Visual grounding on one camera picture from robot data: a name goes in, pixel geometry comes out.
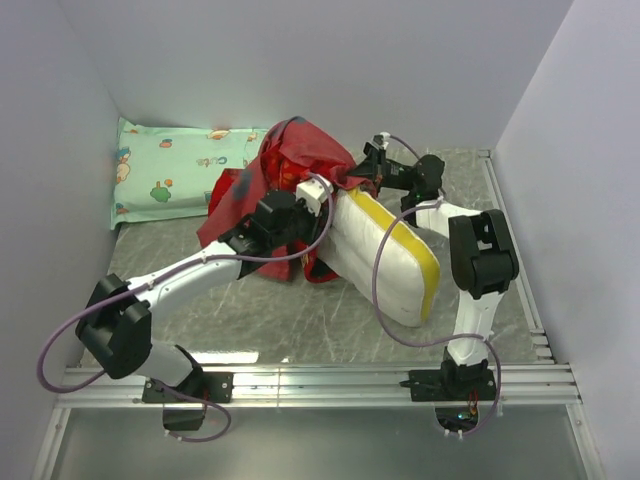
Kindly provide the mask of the red patterned pillowcase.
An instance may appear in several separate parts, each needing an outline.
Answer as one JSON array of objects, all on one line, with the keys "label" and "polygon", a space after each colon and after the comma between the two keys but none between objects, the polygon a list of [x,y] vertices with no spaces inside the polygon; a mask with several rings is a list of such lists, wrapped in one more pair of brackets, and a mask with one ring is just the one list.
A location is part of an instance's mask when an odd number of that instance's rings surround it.
[{"label": "red patterned pillowcase", "polygon": [[[339,192],[374,190],[368,181],[348,175],[355,166],[347,150],[316,125],[301,117],[278,123],[244,170],[225,170],[216,182],[208,218],[197,232],[202,247],[199,263],[227,268],[233,279],[255,271],[286,279],[291,264],[300,261],[308,281],[336,279],[338,275],[318,258],[317,248],[328,234]],[[325,226],[309,247],[290,250],[286,243],[292,208],[305,206],[296,199],[296,186],[316,176],[333,186],[323,205]]]}]

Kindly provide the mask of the cream yellow foam pillow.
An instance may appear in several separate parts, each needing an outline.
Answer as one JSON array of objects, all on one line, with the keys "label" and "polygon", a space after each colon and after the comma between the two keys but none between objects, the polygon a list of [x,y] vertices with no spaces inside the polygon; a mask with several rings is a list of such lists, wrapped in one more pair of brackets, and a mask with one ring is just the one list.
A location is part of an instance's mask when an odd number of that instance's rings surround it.
[{"label": "cream yellow foam pillow", "polygon": [[397,224],[374,261],[395,216],[369,193],[341,190],[329,233],[317,256],[367,299],[377,286],[380,310],[395,322],[416,328],[426,322],[440,280],[440,264],[427,244],[403,223]]}]

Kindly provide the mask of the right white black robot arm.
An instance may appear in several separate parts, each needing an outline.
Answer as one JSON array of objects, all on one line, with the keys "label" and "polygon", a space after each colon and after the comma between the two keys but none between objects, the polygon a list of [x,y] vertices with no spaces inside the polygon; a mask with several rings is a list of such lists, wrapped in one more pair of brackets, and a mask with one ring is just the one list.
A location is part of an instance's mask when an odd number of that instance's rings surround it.
[{"label": "right white black robot arm", "polygon": [[368,142],[364,160],[351,174],[371,179],[378,190],[405,191],[401,212],[409,224],[449,240],[459,302],[440,385],[446,396],[460,400],[474,390],[476,378],[488,369],[487,340],[498,305],[519,275],[519,260],[502,211],[472,210],[444,200],[444,170],[444,161],[436,155],[419,157],[409,167],[388,158],[385,147]]}]

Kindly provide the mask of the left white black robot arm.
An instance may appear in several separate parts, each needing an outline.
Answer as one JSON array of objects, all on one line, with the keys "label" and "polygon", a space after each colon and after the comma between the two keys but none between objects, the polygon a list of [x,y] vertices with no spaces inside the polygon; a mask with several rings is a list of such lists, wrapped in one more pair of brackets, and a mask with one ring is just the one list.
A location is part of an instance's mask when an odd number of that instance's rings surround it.
[{"label": "left white black robot arm", "polygon": [[277,262],[277,249],[316,246],[331,223],[334,202],[314,182],[294,193],[274,190],[255,210],[199,252],[161,270],[96,285],[75,334],[112,379],[149,378],[179,402],[206,398],[201,365],[182,346],[156,341],[152,323],[206,290],[230,284]]}]

